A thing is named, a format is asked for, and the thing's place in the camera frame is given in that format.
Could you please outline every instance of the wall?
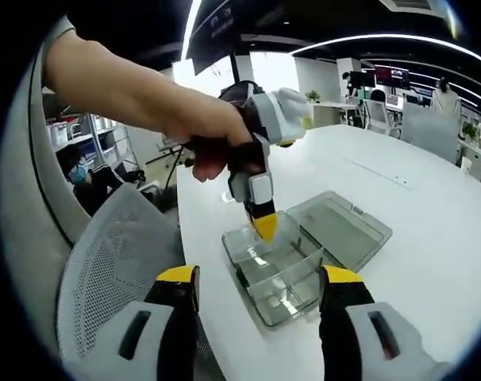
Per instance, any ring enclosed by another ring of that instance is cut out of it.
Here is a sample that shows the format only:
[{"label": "wall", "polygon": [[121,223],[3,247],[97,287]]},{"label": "wall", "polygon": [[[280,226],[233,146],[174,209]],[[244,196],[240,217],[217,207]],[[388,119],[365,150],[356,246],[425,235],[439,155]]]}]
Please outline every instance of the wall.
[{"label": "wall", "polygon": [[222,89],[233,84],[232,64],[228,56],[198,75],[194,74],[193,60],[174,62],[172,68],[175,83],[213,97],[218,97]]},{"label": "wall", "polygon": [[288,87],[298,91],[295,59],[286,53],[251,52],[251,64],[255,82],[270,92]]},{"label": "wall", "polygon": [[340,84],[334,63],[296,58],[298,90],[301,94],[315,90],[322,101],[340,101]]}]

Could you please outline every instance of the transparent container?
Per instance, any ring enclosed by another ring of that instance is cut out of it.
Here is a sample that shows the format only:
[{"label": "transparent container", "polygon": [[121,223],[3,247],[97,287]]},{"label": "transparent container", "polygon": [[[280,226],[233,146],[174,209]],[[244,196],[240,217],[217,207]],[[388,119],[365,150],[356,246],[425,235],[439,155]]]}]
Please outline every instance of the transparent container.
[{"label": "transparent container", "polygon": [[278,325],[318,300],[317,269],[359,271],[392,234],[382,222],[332,191],[278,212],[267,244],[251,225],[223,235],[241,286],[266,325]]},{"label": "transparent container", "polygon": [[359,271],[387,242],[392,230],[340,195],[327,191],[288,214],[340,267]]},{"label": "transparent container", "polygon": [[315,303],[317,269],[333,264],[320,244],[283,212],[278,213],[278,228],[270,244],[250,225],[222,239],[240,284],[269,326]]}]

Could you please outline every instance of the office desk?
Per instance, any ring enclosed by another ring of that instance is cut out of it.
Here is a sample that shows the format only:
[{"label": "office desk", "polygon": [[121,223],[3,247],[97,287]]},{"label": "office desk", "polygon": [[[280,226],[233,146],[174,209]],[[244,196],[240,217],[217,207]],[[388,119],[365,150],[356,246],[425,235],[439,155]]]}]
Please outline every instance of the office desk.
[{"label": "office desk", "polygon": [[385,108],[388,111],[392,111],[393,113],[401,113],[402,114],[402,108],[400,108],[400,107],[397,107],[397,106],[390,105],[390,104],[386,103]]},{"label": "office desk", "polygon": [[[335,125],[271,148],[277,210],[324,191],[347,198],[393,229],[360,271],[373,297],[389,302],[422,335],[436,360],[461,356],[481,327],[481,184],[403,141]],[[177,170],[184,254],[198,264],[200,315],[228,381],[323,379],[316,312],[274,331],[244,304],[221,242],[247,224],[230,202],[224,171],[201,184]]]},{"label": "office desk", "polygon": [[465,147],[465,148],[468,148],[468,149],[471,149],[473,152],[475,152],[477,155],[481,156],[481,148],[480,147],[476,147],[472,144],[469,144],[467,143],[466,141],[464,140],[461,140],[461,139],[458,139],[458,141],[460,142],[460,145]]},{"label": "office desk", "polygon": [[320,102],[320,103],[314,103],[314,105],[323,106],[323,107],[332,107],[334,109],[342,109],[345,111],[356,110],[359,108],[358,105],[351,105],[348,103],[338,103],[338,102]]}]

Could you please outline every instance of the monitor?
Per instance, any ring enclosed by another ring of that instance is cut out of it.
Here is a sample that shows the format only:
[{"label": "monitor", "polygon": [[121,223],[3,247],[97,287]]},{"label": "monitor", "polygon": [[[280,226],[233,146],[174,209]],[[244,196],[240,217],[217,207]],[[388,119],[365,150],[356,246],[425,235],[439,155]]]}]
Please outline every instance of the monitor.
[{"label": "monitor", "polygon": [[375,75],[373,73],[362,73],[362,86],[375,87]]},{"label": "monitor", "polygon": [[350,71],[350,82],[353,87],[359,90],[362,87],[375,87],[375,75],[360,71]]},{"label": "monitor", "polygon": [[418,98],[417,98],[417,97],[414,97],[413,95],[407,95],[407,96],[406,96],[406,101],[407,101],[408,103],[413,103],[413,104],[415,104],[415,105],[418,104]]},{"label": "monitor", "polygon": [[385,99],[385,107],[390,111],[402,111],[403,98],[389,94]]},{"label": "monitor", "polygon": [[408,71],[405,69],[395,69],[393,67],[375,67],[376,83],[383,86],[399,87],[410,89]]},{"label": "monitor", "polygon": [[234,52],[241,40],[238,13],[234,2],[223,2],[193,32],[187,55],[193,59],[195,75]]}]

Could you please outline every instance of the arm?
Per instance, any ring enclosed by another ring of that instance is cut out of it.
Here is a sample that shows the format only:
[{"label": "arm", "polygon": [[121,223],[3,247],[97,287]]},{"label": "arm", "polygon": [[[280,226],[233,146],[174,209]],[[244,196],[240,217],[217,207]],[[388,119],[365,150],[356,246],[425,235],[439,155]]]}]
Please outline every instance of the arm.
[{"label": "arm", "polygon": [[115,56],[73,30],[52,45],[44,69],[45,84],[82,111],[182,141],[192,135],[226,137],[232,145],[251,140],[230,104]]}]

